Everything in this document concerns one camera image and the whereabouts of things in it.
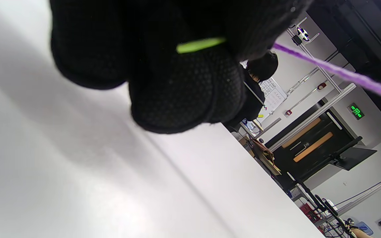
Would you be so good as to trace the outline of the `person's left hand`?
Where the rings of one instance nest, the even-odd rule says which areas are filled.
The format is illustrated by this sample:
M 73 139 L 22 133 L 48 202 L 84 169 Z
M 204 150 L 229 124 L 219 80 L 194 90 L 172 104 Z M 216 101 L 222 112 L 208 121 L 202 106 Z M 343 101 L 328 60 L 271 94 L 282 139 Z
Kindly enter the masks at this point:
M 50 0 L 51 52 L 72 83 L 127 82 L 144 130 L 178 134 L 232 119 L 240 62 L 266 55 L 311 0 Z

